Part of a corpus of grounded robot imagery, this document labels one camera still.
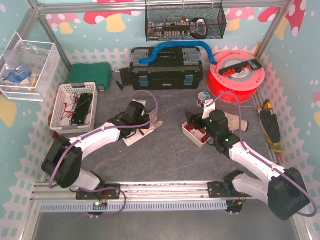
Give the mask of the white peg board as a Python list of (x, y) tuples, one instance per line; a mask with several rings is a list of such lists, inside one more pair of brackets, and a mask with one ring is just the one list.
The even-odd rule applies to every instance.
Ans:
[(123, 138), (122, 140), (124, 141), (127, 147), (130, 147), (153, 132), (154, 129), (139, 129), (130, 137)]

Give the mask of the white knit glove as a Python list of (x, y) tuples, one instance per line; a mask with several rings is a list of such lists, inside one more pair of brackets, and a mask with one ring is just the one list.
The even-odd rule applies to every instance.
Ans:
[(156, 114), (156, 110), (152, 110), (151, 112), (148, 113), (149, 118), (152, 120), (149, 128), (148, 129), (140, 129), (139, 132), (145, 136), (148, 135), (150, 133), (152, 133), (154, 130), (160, 128), (163, 125), (163, 122), (161, 120), (158, 120), (157, 114)]
[(240, 117), (234, 114), (230, 114), (224, 111), (224, 115), (228, 120), (228, 127), (230, 131), (241, 131), (246, 132), (249, 129), (249, 122), (246, 120), (240, 120)]

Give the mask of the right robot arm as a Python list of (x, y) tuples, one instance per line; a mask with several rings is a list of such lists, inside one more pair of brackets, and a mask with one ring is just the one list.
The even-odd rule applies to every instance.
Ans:
[(213, 139), (216, 150), (228, 159), (244, 166), (256, 177), (236, 171), (231, 175), (231, 188), (238, 193), (254, 197), (268, 205), (272, 213), (286, 221), (310, 204), (301, 173), (277, 165), (252, 150), (239, 136), (230, 131), (229, 122), (222, 110), (213, 110), (206, 116), (189, 111), (187, 124), (204, 129)]

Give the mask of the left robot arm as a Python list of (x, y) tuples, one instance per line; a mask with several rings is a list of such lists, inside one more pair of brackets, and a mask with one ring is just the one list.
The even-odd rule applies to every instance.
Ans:
[(41, 165), (43, 172), (50, 177), (49, 187), (76, 187), (91, 193), (101, 189), (101, 178), (82, 169), (82, 161), (106, 145), (133, 137), (139, 131), (149, 130), (157, 109), (147, 113), (145, 104), (145, 101), (133, 100), (124, 112), (91, 132), (72, 138), (56, 137)]

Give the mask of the white spring tray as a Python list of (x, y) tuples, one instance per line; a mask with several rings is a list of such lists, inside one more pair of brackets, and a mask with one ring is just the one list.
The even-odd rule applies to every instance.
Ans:
[(187, 121), (181, 127), (183, 134), (199, 148), (202, 148), (211, 138), (204, 128), (195, 129), (194, 125), (189, 126)]

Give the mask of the black screwdriver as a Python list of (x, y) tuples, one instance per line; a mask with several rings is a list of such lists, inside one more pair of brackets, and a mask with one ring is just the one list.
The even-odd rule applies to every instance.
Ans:
[(124, 90), (123, 85), (113, 76), (113, 74), (111, 74), (111, 77), (113, 78), (113, 80), (115, 81), (115, 83), (117, 84), (117, 86), (119, 87), (120, 90)]

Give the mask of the red filament spool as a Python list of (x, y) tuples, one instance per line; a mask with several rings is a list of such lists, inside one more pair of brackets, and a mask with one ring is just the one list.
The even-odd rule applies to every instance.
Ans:
[(265, 79), (264, 67), (255, 71), (245, 69), (241, 73), (229, 76), (220, 75), (219, 70), (252, 59), (257, 59), (259, 62), (260, 60), (252, 54), (240, 50), (221, 51), (214, 58), (217, 64), (210, 65), (206, 80), (209, 91), (216, 97), (222, 93), (232, 92), (241, 103), (250, 100)]

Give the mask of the black rubber glove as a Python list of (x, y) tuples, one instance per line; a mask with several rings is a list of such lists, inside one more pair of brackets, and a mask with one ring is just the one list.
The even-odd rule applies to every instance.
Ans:
[(262, 110), (259, 113), (262, 126), (273, 144), (278, 144), (281, 141), (280, 128), (277, 115), (271, 113), (270, 110)]

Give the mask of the green plastic case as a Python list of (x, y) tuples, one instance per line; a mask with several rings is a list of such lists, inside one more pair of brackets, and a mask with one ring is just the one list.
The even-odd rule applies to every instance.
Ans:
[(112, 68), (107, 62), (78, 63), (71, 67), (68, 84), (94, 82), (98, 91), (107, 91), (111, 86)]

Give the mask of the black battery holder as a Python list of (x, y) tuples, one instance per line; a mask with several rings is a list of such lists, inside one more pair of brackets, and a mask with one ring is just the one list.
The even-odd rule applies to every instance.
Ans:
[(71, 118), (72, 125), (83, 125), (89, 113), (93, 101), (92, 93), (82, 93), (75, 106), (74, 114)]

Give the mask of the white perforated basket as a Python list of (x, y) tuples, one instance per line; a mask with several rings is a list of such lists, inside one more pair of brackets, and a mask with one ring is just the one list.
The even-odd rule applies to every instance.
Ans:
[[(83, 125), (71, 124), (71, 118), (81, 94), (93, 94), (92, 103)], [(98, 90), (94, 82), (65, 83), (59, 86), (50, 129), (58, 134), (87, 133), (95, 128)]]

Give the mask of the black tool box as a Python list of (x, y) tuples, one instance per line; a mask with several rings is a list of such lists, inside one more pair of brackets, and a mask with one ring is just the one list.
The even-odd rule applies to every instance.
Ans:
[(130, 53), (129, 75), (135, 90), (197, 89), (204, 77), (198, 47), (165, 48), (154, 62), (139, 63), (151, 56), (153, 47), (136, 47)]

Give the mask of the black power strip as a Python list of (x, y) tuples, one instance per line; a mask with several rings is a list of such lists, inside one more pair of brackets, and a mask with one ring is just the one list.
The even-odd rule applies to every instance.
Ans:
[(235, 65), (222, 68), (218, 71), (218, 73), (221, 76), (227, 77), (230, 75), (241, 73), (245, 69), (256, 71), (261, 69), (262, 67), (263, 67), (262, 64), (257, 59), (251, 59), (244, 62), (240, 62)]

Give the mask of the clear acrylic box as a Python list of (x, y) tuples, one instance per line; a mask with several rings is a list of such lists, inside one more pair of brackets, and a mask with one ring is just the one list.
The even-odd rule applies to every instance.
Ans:
[(60, 60), (55, 43), (23, 40), (16, 32), (0, 58), (0, 92), (9, 100), (43, 102)]

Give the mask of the blue white gloves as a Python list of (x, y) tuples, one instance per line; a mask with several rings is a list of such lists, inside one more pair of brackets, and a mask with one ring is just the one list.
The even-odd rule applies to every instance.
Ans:
[(5, 81), (12, 84), (21, 84), (23, 81), (28, 80), (31, 75), (32, 71), (29, 68), (19, 66), (9, 73), (9, 75), (5, 78)]

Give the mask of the aluminium rail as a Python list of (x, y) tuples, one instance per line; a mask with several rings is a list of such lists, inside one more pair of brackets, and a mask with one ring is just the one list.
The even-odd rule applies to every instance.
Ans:
[(175, 201), (175, 200), (199, 200), (199, 199), (245, 199), (249, 196), (244, 193), (228, 194), (223, 191), (223, 183), (207, 181), (155, 181), (155, 182), (121, 182), (109, 183), (116, 190), (106, 190), (102, 193), (84, 192), (76, 188), (61, 188), (59, 186), (50, 189), (46, 183), (37, 183), (31, 193), (32, 200), (79, 200), (95, 201), (108, 200), (120, 201), (124, 192), (128, 201)]

